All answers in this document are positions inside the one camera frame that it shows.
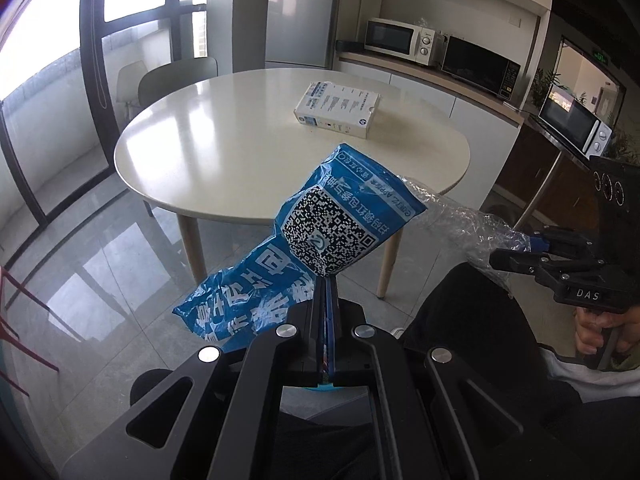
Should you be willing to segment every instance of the plastic packaging bag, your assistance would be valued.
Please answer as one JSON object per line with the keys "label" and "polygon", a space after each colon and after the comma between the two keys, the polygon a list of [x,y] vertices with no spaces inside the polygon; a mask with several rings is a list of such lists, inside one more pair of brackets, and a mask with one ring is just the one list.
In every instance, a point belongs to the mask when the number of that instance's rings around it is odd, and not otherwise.
{"label": "plastic packaging bag", "polygon": [[233,336],[225,351],[244,348],[313,298],[316,274],[349,267],[424,209],[398,177],[340,144],[282,205],[273,235],[209,276],[174,314],[206,340]]}
{"label": "plastic packaging bag", "polygon": [[465,207],[419,182],[406,178],[402,181],[427,208],[415,222],[462,252],[470,264],[509,290],[509,273],[492,269],[489,256],[496,249],[530,251],[530,238],[497,216]]}

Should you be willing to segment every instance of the white oval table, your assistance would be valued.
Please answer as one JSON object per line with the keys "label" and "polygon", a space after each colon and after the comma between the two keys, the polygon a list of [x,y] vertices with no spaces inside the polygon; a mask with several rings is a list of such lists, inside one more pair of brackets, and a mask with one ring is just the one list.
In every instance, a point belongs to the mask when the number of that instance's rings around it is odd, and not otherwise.
{"label": "white oval table", "polygon": [[[382,98],[367,139],[298,123],[293,109],[312,81]],[[406,91],[367,78],[303,68],[254,70],[183,88],[143,110],[116,145],[116,170],[144,200],[173,211],[197,283],[206,277],[197,218],[271,224],[283,202],[346,142],[437,192],[453,188],[469,147],[449,118]],[[386,243],[386,293],[401,232]]]}

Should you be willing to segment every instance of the table leg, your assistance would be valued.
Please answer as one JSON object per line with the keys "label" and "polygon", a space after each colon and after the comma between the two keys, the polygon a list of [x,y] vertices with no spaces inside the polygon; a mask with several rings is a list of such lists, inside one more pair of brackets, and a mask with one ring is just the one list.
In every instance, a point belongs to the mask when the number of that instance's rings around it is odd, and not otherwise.
{"label": "table leg", "polygon": [[540,200],[542,200],[542,197],[544,196],[546,189],[549,187],[554,177],[556,176],[556,173],[560,169],[560,163],[562,162],[563,158],[564,158],[564,155],[562,154],[562,152],[558,152],[558,156],[556,156],[556,160],[554,160],[554,163],[551,165],[551,168],[549,169],[549,172],[546,174],[545,179],[542,181],[542,184],[540,184],[540,187],[538,188],[536,193],[533,195],[532,199],[529,200],[529,203],[527,204],[526,208],[522,212],[522,215],[520,216],[520,218],[518,218],[518,221],[513,226],[514,231],[518,231],[519,229],[521,229],[522,226],[525,224],[525,222],[536,210],[536,206],[538,206],[538,204],[540,203]]}
{"label": "table leg", "polygon": [[396,264],[401,238],[402,229],[399,229],[385,243],[385,255],[382,257],[382,269],[380,269],[380,280],[378,281],[378,291],[376,293],[376,296],[380,299],[386,296],[386,288],[389,286],[391,272]]}
{"label": "table leg", "polygon": [[196,280],[197,284],[200,284],[207,277],[207,266],[204,264],[198,219],[178,215],[178,225],[180,226],[182,243],[184,244],[184,251],[187,254],[193,279]]}

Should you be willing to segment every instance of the green exit sign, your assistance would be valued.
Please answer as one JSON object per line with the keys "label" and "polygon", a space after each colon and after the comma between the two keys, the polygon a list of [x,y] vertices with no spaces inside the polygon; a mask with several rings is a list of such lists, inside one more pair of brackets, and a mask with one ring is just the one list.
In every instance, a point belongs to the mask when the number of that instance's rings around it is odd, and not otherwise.
{"label": "green exit sign", "polygon": [[593,50],[593,57],[595,59],[597,59],[599,62],[601,62],[602,64],[604,64],[604,65],[608,65],[609,64],[609,58],[607,58],[607,56],[605,56],[600,51]]}

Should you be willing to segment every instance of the silver bolt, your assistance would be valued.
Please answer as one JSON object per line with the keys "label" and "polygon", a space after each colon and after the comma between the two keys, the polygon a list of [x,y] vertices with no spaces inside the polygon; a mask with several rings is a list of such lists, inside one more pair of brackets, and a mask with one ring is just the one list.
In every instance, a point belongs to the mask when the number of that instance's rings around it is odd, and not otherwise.
{"label": "silver bolt", "polygon": [[452,355],[449,350],[446,348],[435,348],[433,352],[431,352],[431,359],[436,361],[437,363],[448,363],[451,361]]}
{"label": "silver bolt", "polygon": [[284,325],[280,325],[276,329],[276,334],[279,337],[293,337],[298,332],[298,329],[289,323],[285,323]]}
{"label": "silver bolt", "polygon": [[212,363],[219,357],[220,350],[218,350],[215,346],[205,346],[198,352],[198,359],[200,359],[203,363]]}
{"label": "silver bolt", "polygon": [[353,329],[353,333],[358,337],[366,339],[368,337],[373,337],[373,335],[376,333],[376,329],[371,325],[358,325]]}

